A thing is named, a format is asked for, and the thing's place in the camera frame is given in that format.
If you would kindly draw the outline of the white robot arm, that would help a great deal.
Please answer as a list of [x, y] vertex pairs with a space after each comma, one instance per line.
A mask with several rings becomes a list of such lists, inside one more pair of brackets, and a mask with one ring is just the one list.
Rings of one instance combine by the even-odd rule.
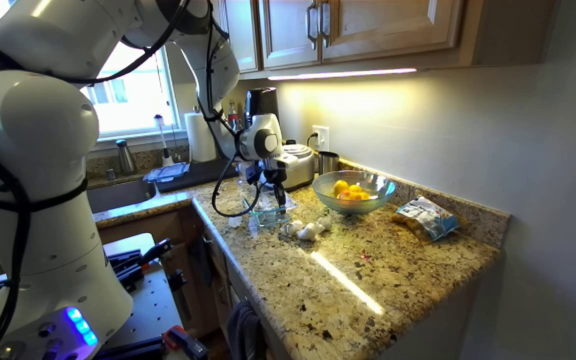
[[119, 43], [179, 49], [223, 154], [282, 154], [276, 116], [222, 123], [237, 61], [209, 0], [15, 0], [0, 18], [0, 357], [88, 360], [130, 319], [86, 197], [97, 116], [82, 95]]

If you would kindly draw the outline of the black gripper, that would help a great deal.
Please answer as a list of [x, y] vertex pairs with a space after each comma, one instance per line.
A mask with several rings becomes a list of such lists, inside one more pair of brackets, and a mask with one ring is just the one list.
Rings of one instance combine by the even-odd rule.
[[244, 171], [247, 184], [260, 184], [273, 189], [277, 206], [286, 206], [286, 190], [282, 182], [286, 180], [286, 165], [277, 160], [255, 160]]

